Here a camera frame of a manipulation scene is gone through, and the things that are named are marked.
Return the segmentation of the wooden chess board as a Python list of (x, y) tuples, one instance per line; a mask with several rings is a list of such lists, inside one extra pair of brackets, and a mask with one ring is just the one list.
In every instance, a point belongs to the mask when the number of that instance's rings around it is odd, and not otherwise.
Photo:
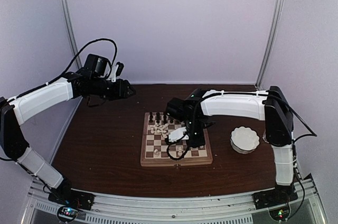
[[(183, 126), (183, 122), (175, 120), (174, 125), (168, 126), (168, 133)], [(186, 140), (181, 140), (174, 145), (168, 146), (165, 142), (165, 138), (161, 135), (150, 134), (148, 127), (149, 125), (147, 124), (144, 116), (144, 128), (140, 153), (140, 165), (142, 167), (195, 166), (209, 165), (213, 162), (213, 155), (207, 130), (204, 130), (204, 146), (189, 148), (184, 157), (176, 157), (177, 146), (183, 146), (184, 152), (187, 149)], [(161, 151), (159, 157), (153, 156), (154, 149)]]

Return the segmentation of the white knight chess piece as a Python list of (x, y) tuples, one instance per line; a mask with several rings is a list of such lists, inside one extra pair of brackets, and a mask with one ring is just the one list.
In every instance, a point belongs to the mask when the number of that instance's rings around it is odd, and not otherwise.
[(154, 152), (153, 152), (154, 157), (159, 157), (160, 154), (161, 154), (161, 151), (159, 151), (158, 149), (154, 149)]

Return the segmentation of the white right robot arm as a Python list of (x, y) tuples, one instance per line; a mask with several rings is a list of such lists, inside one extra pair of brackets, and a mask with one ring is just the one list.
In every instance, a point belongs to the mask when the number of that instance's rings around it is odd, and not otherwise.
[(232, 92), (197, 89), (183, 101), (183, 119), (190, 142), (196, 142), (199, 131), (211, 116), (236, 116), (265, 122), (265, 137), (274, 153), (274, 203), (283, 203), (294, 190), (293, 114), (281, 89)]

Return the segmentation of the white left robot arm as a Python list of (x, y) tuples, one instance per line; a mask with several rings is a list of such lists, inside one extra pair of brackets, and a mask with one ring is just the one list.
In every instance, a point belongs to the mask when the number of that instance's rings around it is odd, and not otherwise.
[(67, 178), (37, 153), (25, 139), (22, 125), (36, 115), (66, 101), (97, 96), (103, 101), (132, 97), (135, 89), (128, 80), (91, 78), (68, 72), (56, 82), (13, 99), (1, 98), (1, 149), (4, 162), (15, 162), (47, 184), (65, 205), (76, 200)]

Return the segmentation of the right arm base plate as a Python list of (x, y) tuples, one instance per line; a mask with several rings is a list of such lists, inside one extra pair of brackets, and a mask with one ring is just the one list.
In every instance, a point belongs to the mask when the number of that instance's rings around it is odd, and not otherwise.
[(277, 189), (256, 192), (252, 197), (257, 210), (287, 204), (298, 199), (296, 192), (288, 193)]

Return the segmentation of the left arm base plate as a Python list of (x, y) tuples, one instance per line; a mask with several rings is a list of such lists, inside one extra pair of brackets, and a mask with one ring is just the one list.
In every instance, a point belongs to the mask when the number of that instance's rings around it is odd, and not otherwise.
[(61, 196), (57, 197), (52, 192), (48, 196), (48, 200), (64, 206), (70, 206), (74, 209), (91, 210), (94, 203), (95, 195), (88, 192), (81, 192), (71, 190), (70, 199), (62, 199)]

